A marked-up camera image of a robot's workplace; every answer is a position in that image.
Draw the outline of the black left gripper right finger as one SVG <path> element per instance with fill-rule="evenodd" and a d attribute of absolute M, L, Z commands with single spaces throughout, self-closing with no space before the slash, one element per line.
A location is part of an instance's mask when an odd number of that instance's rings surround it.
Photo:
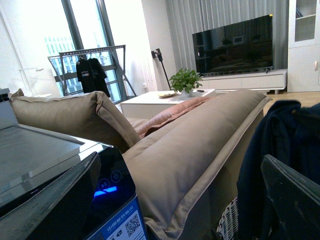
<path fill-rule="evenodd" d="M 282 240 L 320 238 L 320 186 L 267 154 L 261 163 L 267 196 L 278 218 Z"/>

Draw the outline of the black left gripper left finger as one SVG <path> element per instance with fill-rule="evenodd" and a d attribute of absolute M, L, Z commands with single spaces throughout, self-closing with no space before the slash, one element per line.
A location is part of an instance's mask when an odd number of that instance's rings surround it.
<path fill-rule="evenodd" d="M 78 240 L 100 175 L 94 152 L 0 219 L 2 240 Z"/>

